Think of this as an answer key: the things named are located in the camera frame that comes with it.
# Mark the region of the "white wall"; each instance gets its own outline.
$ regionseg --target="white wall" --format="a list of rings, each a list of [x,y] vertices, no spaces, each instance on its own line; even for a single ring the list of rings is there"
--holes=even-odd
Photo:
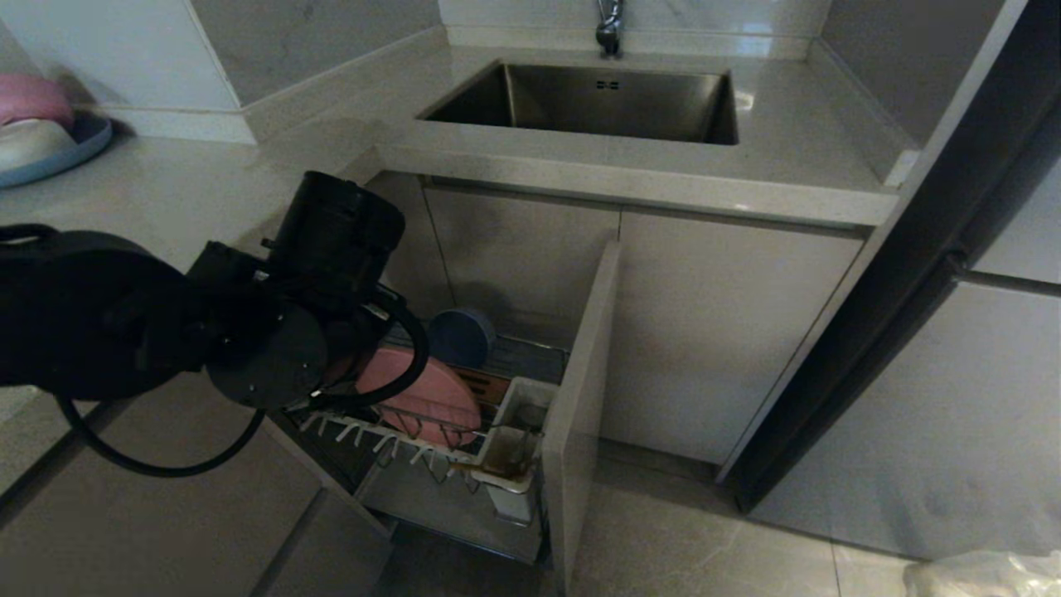
[[[630,0],[626,27],[816,37],[832,0]],[[442,22],[467,27],[589,28],[596,0],[438,0]]]
[[[0,0],[0,19],[75,101],[232,109],[236,99],[179,0]]]
[[[25,54],[22,47],[4,27],[3,21],[0,21],[0,72],[40,74],[30,56]]]
[[[922,145],[1004,0],[835,0],[822,37]]]
[[[434,0],[191,0],[246,105],[439,24]]]

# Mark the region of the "cabinet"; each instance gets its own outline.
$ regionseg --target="cabinet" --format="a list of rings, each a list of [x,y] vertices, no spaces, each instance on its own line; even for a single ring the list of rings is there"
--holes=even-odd
[[[863,241],[633,209],[622,238],[602,435],[725,462]]]
[[[102,436],[176,467],[227,447],[249,417],[206,374],[184,374],[137,399]],[[24,505],[4,505],[0,594],[250,595],[320,487],[265,434],[185,479],[140,476],[87,450],[60,464]]]
[[[570,350],[616,207],[543,195],[424,189],[458,306],[499,331]]]
[[[432,234],[413,241],[424,254],[416,277],[447,279],[455,305],[484,310],[504,334],[570,349],[602,246],[622,236],[602,434],[714,463],[729,457],[864,242],[856,229],[495,189],[427,185],[421,195],[414,176],[385,176],[406,180],[418,201],[407,216]]]
[[[390,533],[364,508],[321,490],[292,531],[288,549],[254,595],[371,595],[390,557]]]
[[[414,174],[383,172],[365,188],[386,197],[405,215],[405,233],[390,253],[382,281],[401,292],[408,301],[408,309],[420,319],[427,320],[442,310],[453,309],[453,292],[420,178]]]

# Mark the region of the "drawer front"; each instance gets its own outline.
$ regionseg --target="drawer front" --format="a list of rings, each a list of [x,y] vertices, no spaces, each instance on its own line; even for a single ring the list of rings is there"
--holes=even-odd
[[[619,258],[619,242],[609,242],[597,265],[568,370],[545,422],[542,466],[553,564],[561,592],[571,583],[596,468]]]

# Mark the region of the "white countertop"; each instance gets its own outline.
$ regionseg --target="white countertop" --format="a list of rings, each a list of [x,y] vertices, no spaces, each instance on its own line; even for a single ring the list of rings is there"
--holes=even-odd
[[[417,120],[498,60],[731,72],[740,144],[713,145]],[[805,63],[450,48],[313,122],[358,121],[387,170],[596,195],[616,203],[877,225],[895,206],[833,116]]]
[[[626,56],[614,65],[731,69],[741,106],[735,146],[415,119],[498,59],[602,64],[589,52],[446,49],[258,146],[118,136],[74,170],[0,190],[0,225],[109,231],[186,270],[209,240],[262,254],[260,239],[276,232],[311,169],[361,182],[394,170],[831,224],[876,225],[895,205],[895,192],[847,139],[803,63]],[[28,397],[0,389],[11,403],[0,409],[0,493],[65,429],[51,400]]]

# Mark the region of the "dish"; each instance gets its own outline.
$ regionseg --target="dish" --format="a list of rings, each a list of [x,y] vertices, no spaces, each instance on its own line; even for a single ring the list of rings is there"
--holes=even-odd
[[[0,172],[0,189],[46,178],[88,160],[107,146],[114,137],[114,128],[106,118],[83,116],[74,121],[70,136],[76,143],[74,146],[39,161]]]
[[[498,333],[479,310],[447,310],[432,318],[428,338],[431,354],[443,363],[477,369],[490,355]]]
[[[70,102],[57,83],[17,72],[0,74],[0,125],[39,118],[73,128]]]
[[[0,125],[0,173],[77,146],[58,122],[31,118]]]
[[[413,362],[406,349],[376,352],[358,380],[359,392],[380,388],[401,375]],[[471,443],[483,418],[471,390],[454,371],[437,359],[428,359],[423,374],[404,392],[380,403],[383,421],[411,437],[455,449]]]

